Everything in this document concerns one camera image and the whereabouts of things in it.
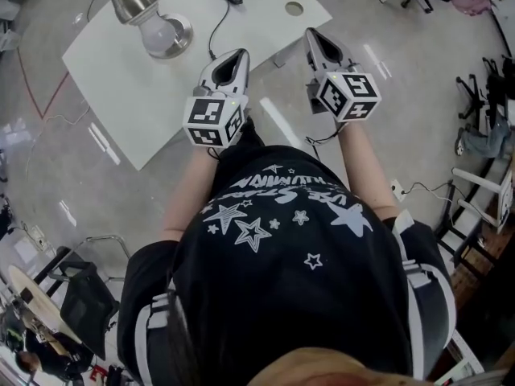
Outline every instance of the lamp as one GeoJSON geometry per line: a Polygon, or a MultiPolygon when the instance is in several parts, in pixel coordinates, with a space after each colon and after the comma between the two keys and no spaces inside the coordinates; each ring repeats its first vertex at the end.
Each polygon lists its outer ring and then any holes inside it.
{"type": "Polygon", "coordinates": [[[146,51],[157,59],[171,59],[192,42],[192,25],[179,14],[158,14],[159,0],[111,0],[121,24],[138,26],[146,51]]]}

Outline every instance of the gray pants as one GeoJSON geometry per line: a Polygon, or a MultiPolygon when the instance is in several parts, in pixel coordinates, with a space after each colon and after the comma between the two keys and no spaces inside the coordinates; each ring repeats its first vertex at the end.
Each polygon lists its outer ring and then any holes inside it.
{"type": "Polygon", "coordinates": [[[471,128],[470,132],[463,133],[461,139],[463,147],[468,153],[478,154],[484,158],[496,158],[504,154],[505,143],[510,134],[511,129],[508,122],[500,114],[497,114],[496,124],[488,136],[471,128]]]}

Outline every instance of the lamp base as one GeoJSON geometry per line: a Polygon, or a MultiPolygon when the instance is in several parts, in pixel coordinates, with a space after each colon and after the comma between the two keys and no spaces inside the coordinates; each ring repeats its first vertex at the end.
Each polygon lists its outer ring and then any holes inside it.
{"type": "Polygon", "coordinates": [[[192,42],[192,24],[180,14],[165,14],[161,17],[175,28],[175,42],[165,51],[149,51],[148,54],[156,59],[173,59],[185,51],[192,42]]]}

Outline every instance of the concrete floor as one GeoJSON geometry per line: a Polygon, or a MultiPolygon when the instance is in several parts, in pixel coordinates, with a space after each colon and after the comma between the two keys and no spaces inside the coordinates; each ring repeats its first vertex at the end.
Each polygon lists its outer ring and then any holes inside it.
{"type": "MultiPolygon", "coordinates": [[[[92,16],[108,1],[96,0],[92,16]]],[[[385,5],[378,0],[319,1],[334,18],[320,30],[348,45],[381,90],[381,108],[366,126],[388,177],[404,188],[416,181],[436,187],[451,177],[453,166],[477,170],[480,160],[457,158],[453,152],[461,124],[457,115],[468,102],[455,78],[474,72],[483,84],[481,58],[500,59],[505,53],[490,15],[469,18],[438,1],[433,14],[424,14],[416,2],[403,10],[401,0],[385,5]]],[[[89,2],[28,0],[21,10],[16,22],[23,35],[19,50],[41,111],[66,75],[61,56],[85,26],[89,2]]],[[[267,144],[286,140],[259,101],[269,97],[294,129],[302,131],[300,117],[310,112],[304,88],[309,79],[301,47],[283,68],[266,62],[252,73],[252,114],[267,144]]],[[[47,116],[63,114],[75,121],[87,107],[68,76],[47,116]]],[[[87,130],[91,122],[101,127],[93,111],[74,126],[54,119],[33,149],[26,177],[30,149],[43,123],[23,82],[16,51],[7,52],[0,62],[0,109],[0,126],[10,125],[0,130],[8,159],[6,192],[16,216],[29,228],[37,224],[56,247],[72,247],[86,236],[118,234],[133,253],[156,240],[167,197],[192,149],[183,133],[138,172],[113,142],[122,159],[119,166],[95,144],[87,130]],[[69,207],[76,227],[60,201],[69,207]]],[[[443,203],[425,191],[414,191],[403,206],[414,218],[435,226],[443,203]]],[[[126,262],[114,245],[91,253],[111,275],[118,275],[126,262]]],[[[114,346],[113,335],[108,341],[114,346]]]]}

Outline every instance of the pink bag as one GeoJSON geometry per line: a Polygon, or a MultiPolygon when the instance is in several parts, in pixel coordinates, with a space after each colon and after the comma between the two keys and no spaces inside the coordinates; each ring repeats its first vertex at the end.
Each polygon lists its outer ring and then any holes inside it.
{"type": "Polygon", "coordinates": [[[469,16],[476,16],[492,8],[490,0],[451,0],[454,7],[469,16]]]}

